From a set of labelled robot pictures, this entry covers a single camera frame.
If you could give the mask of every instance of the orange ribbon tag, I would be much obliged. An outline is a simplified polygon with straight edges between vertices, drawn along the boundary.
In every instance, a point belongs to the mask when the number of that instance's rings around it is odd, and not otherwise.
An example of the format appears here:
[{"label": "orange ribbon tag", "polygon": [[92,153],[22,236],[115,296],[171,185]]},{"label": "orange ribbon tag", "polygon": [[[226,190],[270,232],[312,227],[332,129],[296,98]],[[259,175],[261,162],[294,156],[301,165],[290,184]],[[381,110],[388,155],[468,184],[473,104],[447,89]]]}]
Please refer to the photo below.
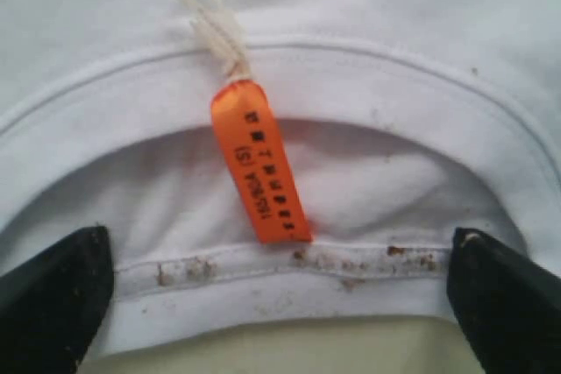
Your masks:
[{"label": "orange ribbon tag", "polygon": [[259,240],[311,241],[263,89],[250,80],[233,82],[215,96],[211,111],[218,143]]}]

